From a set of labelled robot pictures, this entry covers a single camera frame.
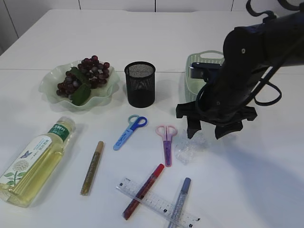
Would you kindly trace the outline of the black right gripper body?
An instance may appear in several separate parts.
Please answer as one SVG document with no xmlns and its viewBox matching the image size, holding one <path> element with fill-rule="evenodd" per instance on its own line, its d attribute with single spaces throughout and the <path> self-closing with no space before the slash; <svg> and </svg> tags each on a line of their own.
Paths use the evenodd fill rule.
<svg viewBox="0 0 304 228">
<path fill-rule="evenodd" d="M 258 83 L 251 69 L 224 62 L 199 90 L 196 100 L 176 107 L 176 117 L 187 117 L 195 122 L 215 126 L 229 126 L 257 117 L 250 103 L 250 93 Z"/>
</svg>

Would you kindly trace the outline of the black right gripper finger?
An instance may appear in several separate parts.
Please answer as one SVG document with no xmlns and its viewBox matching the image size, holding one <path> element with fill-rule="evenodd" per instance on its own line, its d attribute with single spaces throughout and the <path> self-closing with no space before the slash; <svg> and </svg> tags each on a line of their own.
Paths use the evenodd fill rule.
<svg viewBox="0 0 304 228">
<path fill-rule="evenodd" d="M 223 136 L 233 133 L 233 132 L 239 132 L 243 129 L 243 124 L 241 121 L 235 122 L 232 124 L 228 124 L 225 126 L 216 126 L 215 128 L 215 137 L 216 139 L 220 139 Z"/>
<path fill-rule="evenodd" d="M 200 120 L 187 117 L 187 137 L 192 139 L 196 132 L 201 131 Z"/>
</svg>

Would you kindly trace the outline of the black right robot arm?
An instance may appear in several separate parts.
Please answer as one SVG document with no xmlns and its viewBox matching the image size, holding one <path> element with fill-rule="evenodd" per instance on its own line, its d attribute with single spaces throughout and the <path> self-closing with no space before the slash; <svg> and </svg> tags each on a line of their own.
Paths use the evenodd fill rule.
<svg viewBox="0 0 304 228">
<path fill-rule="evenodd" d="M 215 70 L 199 67 L 191 76 L 204 81 L 194 101 L 176 107 L 177 118 L 187 118 L 187 136 L 201 123 L 215 126 L 221 138 L 243 128 L 243 120 L 257 117 L 250 107 L 270 78 L 284 66 L 304 62 L 304 10 L 264 23 L 234 28 L 223 44 L 224 62 Z"/>
</svg>

